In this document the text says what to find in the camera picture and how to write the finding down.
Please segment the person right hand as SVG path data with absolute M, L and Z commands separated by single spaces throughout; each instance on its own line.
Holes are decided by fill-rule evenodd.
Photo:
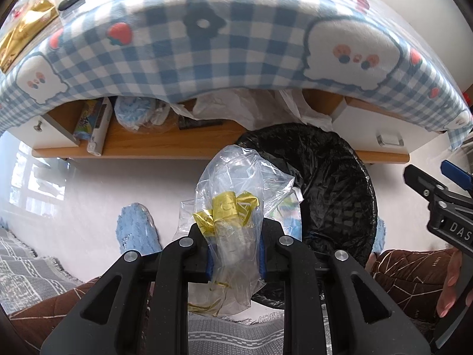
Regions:
M 440 318 L 447 315 L 457 300 L 455 286 L 459 279 L 462 263 L 463 253 L 458 249 L 455 249 L 447 266 L 447 275 L 436 307 Z

